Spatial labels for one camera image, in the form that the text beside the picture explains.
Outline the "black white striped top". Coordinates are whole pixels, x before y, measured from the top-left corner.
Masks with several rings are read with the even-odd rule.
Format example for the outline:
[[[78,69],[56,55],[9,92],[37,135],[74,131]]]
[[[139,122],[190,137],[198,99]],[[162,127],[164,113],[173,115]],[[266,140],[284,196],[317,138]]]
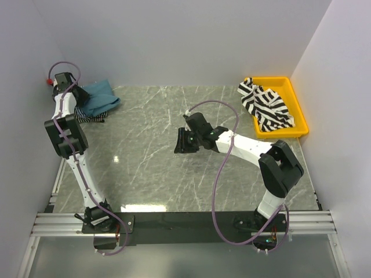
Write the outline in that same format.
[[[242,106],[257,119],[262,132],[271,132],[284,128],[296,127],[294,117],[281,96],[272,89],[264,89],[253,83],[253,78],[246,78],[238,86]]]

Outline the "teal blue tank top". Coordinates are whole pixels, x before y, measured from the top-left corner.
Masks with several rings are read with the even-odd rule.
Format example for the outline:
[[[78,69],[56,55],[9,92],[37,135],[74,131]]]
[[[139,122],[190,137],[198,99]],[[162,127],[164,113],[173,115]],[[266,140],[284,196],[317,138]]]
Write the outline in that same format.
[[[107,79],[82,87],[89,94],[89,100],[80,110],[89,117],[95,117],[114,109],[121,103],[121,99],[114,95]]]

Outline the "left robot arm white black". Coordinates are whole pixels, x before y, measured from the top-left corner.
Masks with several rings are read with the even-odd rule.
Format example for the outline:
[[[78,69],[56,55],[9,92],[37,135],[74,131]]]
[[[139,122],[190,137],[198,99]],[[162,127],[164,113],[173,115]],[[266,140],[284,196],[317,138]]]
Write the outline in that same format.
[[[94,232],[112,232],[118,221],[91,175],[87,156],[88,141],[74,115],[77,105],[88,101],[89,95],[78,86],[70,72],[56,74],[53,80],[48,79],[48,84],[53,86],[55,111],[51,120],[44,123],[44,127],[54,150],[70,166],[82,192],[85,212],[82,217],[75,217],[83,222],[84,227]]]

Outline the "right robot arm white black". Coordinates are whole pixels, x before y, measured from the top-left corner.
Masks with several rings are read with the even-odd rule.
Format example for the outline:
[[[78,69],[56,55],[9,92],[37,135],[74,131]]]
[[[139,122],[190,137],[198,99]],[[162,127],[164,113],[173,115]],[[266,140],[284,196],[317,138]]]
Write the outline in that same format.
[[[174,153],[196,153],[200,147],[236,156],[260,169],[265,193],[254,212],[257,229],[267,231],[275,224],[274,212],[283,205],[290,190],[304,175],[304,169],[290,146],[253,140],[206,121],[202,113],[184,115],[185,127],[178,129]]]

